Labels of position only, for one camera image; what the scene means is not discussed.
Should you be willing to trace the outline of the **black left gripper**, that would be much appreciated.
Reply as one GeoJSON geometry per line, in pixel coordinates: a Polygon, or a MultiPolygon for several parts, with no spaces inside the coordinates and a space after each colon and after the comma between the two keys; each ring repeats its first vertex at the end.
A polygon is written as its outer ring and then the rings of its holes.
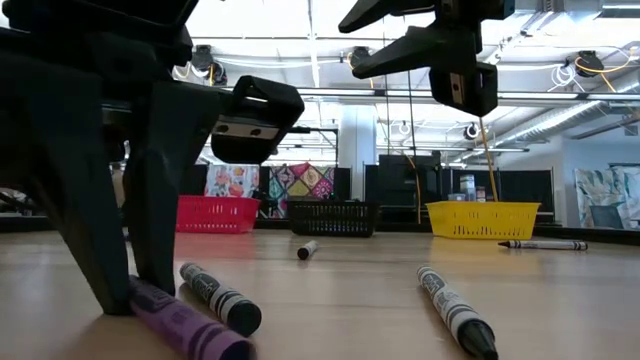
{"type": "Polygon", "coordinates": [[[174,240],[182,178],[204,144],[227,163],[260,164],[304,110],[293,86],[242,76],[230,90],[177,80],[190,43],[112,32],[0,28],[0,48],[98,74],[111,145],[130,142],[125,219],[140,278],[175,293],[174,240]]]}

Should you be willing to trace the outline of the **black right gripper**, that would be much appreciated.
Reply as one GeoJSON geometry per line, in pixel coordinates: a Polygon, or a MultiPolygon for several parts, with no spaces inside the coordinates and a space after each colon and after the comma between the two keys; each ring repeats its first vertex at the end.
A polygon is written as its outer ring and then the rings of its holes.
{"type": "MultiPolygon", "coordinates": [[[[387,15],[434,10],[434,0],[357,0],[338,25],[351,33],[387,15]]],[[[436,20],[410,26],[406,34],[362,60],[352,70],[359,79],[430,68],[432,95],[438,102],[483,117],[497,106],[497,67],[481,62],[482,22],[504,20],[515,0],[435,0],[436,20]]]]}

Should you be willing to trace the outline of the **purple crayon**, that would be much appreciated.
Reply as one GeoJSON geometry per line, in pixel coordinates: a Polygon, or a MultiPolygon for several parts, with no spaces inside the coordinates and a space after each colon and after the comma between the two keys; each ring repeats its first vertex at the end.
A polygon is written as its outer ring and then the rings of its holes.
{"type": "Polygon", "coordinates": [[[254,345],[158,287],[129,278],[135,315],[187,360],[256,360],[254,345]]]}

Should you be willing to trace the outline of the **black plastic basket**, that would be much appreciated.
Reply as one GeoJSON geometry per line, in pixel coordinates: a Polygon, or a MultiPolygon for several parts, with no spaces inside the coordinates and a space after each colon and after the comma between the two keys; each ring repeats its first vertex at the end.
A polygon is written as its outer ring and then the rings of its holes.
{"type": "Polygon", "coordinates": [[[288,201],[292,232],[302,236],[369,238],[373,235],[379,205],[361,201],[288,201]]]}

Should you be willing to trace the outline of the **floral patterned cloth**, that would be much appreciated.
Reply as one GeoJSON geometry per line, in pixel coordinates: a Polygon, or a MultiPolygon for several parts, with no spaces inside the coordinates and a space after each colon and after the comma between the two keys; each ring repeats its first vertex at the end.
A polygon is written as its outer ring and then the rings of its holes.
{"type": "Polygon", "coordinates": [[[250,198],[259,188],[257,165],[210,164],[205,195],[211,197],[250,198]]]}

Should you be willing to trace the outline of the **red plastic basket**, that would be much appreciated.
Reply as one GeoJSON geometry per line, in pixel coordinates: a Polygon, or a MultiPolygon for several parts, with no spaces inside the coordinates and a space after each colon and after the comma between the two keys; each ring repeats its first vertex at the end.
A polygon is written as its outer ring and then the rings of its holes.
{"type": "Polygon", "coordinates": [[[176,231],[242,234],[253,230],[260,201],[242,197],[181,195],[176,231]]]}

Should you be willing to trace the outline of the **long ceiling light bar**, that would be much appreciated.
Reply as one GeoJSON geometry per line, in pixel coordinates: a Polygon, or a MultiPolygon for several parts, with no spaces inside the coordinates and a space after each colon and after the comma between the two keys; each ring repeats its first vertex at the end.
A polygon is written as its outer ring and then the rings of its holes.
{"type": "MultiPolygon", "coordinates": [[[[433,102],[431,90],[386,90],[358,89],[358,88],[299,88],[299,94],[303,98],[389,98],[389,99],[409,99],[422,102],[433,102]]],[[[498,92],[497,98],[500,102],[573,102],[573,101],[640,101],[638,93],[566,93],[566,92],[498,92]]]]}

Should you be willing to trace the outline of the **white building column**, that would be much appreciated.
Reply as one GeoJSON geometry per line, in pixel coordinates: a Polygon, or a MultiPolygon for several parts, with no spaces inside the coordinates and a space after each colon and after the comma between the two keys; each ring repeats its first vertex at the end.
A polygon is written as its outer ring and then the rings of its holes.
{"type": "Polygon", "coordinates": [[[376,163],[377,111],[374,105],[343,105],[339,124],[339,166],[351,170],[351,197],[365,199],[365,166],[376,163]]]}

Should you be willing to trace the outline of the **geometric patterned quilt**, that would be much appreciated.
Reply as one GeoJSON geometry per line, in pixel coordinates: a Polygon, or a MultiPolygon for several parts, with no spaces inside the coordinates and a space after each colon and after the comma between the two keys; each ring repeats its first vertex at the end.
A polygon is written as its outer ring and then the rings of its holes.
{"type": "Polygon", "coordinates": [[[276,203],[271,217],[286,218],[290,198],[328,198],[334,188],[334,170],[334,167],[314,166],[308,162],[271,167],[269,197],[276,203]]]}

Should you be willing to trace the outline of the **black cabinet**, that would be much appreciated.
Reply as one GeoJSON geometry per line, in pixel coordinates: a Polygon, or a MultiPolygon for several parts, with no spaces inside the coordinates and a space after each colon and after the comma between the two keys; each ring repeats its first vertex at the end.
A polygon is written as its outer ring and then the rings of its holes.
{"type": "Polygon", "coordinates": [[[410,220],[417,221],[427,203],[442,198],[440,153],[380,155],[377,165],[365,166],[364,184],[366,202],[381,210],[405,209],[410,220]]]}

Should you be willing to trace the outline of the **stacked storage boxes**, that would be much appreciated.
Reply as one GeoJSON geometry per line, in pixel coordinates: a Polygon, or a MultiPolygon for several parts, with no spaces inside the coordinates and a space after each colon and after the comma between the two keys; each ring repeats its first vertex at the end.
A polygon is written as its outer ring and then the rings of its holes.
{"type": "Polygon", "coordinates": [[[472,174],[466,174],[460,177],[460,191],[465,195],[467,201],[486,201],[485,187],[477,185],[475,176],[472,174]]]}

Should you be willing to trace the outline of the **black partition panel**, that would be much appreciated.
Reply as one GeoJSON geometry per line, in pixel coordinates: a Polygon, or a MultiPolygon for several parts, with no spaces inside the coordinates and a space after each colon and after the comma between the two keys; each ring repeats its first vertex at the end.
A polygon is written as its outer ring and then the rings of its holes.
{"type": "MultiPolygon", "coordinates": [[[[493,198],[488,170],[444,169],[441,171],[443,199],[460,193],[463,175],[472,175],[476,187],[484,187],[488,199],[493,198]]],[[[500,201],[539,203],[536,224],[553,224],[556,220],[551,170],[495,170],[494,180],[500,201]]]]}

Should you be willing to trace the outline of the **yellow plastic basket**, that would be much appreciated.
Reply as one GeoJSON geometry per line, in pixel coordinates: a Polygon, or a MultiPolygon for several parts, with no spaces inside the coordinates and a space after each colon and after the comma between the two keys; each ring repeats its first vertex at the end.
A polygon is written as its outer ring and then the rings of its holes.
{"type": "Polygon", "coordinates": [[[539,203],[440,201],[427,204],[432,231],[450,239],[529,240],[539,203]]]}

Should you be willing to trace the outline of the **teal patterned cloth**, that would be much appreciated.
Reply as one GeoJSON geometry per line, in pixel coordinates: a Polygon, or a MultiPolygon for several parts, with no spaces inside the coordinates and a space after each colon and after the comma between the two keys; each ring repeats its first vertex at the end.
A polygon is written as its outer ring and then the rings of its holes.
{"type": "Polygon", "coordinates": [[[582,228],[640,231],[640,167],[575,169],[582,228]]]}

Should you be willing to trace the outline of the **black metal stand frame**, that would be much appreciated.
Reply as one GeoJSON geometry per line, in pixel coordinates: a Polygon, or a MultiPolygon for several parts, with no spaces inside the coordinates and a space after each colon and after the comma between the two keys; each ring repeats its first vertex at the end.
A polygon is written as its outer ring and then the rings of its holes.
{"type": "MultiPolygon", "coordinates": [[[[333,148],[335,151],[335,159],[334,159],[334,181],[335,181],[335,171],[338,169],[339,167],[339,130],[338,129],[326,129],[326,128],[317,128],[317,127],[303,127],[303,126],[294,126],[292,127],[287,135],[290,134],[310,134],[311,132],[318,132],[321,137],[323,137],[333,148]],[[325,135],[326,133],[333,133],[335,136],[335,141],[331,142],[329,140],[329,138],[325,135]]],[[[309,147],[311,148],[311,145],[304,145],[304,144],[286,144],[286,145],[282,145],[284,147],[293,147],[293,148],[304,148],[309,147]]],[[[328,199],[332,200],[332,201],[336,201],[338,200],[338,196],[336,195],[335,192],[335,184],[333,186],[332,192],[330,193],[328,199]]]]}

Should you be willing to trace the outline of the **silver ceiling duct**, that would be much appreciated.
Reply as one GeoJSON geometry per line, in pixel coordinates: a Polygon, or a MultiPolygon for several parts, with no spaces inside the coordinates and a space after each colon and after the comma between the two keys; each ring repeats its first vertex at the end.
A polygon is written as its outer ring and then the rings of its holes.
{"type": "Polygon", "coordinates": [[[577,105],[550,110],[495,138],[493,147],[506,147],[518,142],[533,142],[574,128],[617,110],[640,110],[640,99],[632,101],[585,101],[577,105]]]}

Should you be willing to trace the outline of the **black aluminium table frame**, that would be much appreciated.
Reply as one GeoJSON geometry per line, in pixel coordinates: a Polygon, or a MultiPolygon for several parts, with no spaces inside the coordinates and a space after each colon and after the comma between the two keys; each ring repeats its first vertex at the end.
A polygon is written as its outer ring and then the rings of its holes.
{"type": "MultiPolygon", "coordinates": [[[[0,217],[0,233],[52,231],[55,227],[44,216],[4,216],[0,217]]],[[[431,225],[412,223],[379,222],[376,232],[431,233],[431,225]]],[[[567,228],[536,224],[533,235],[537,237],[576,239],[586,242],[618,244],[640,247],[640,231],[601,229],[601,228],[567,228]]]]}

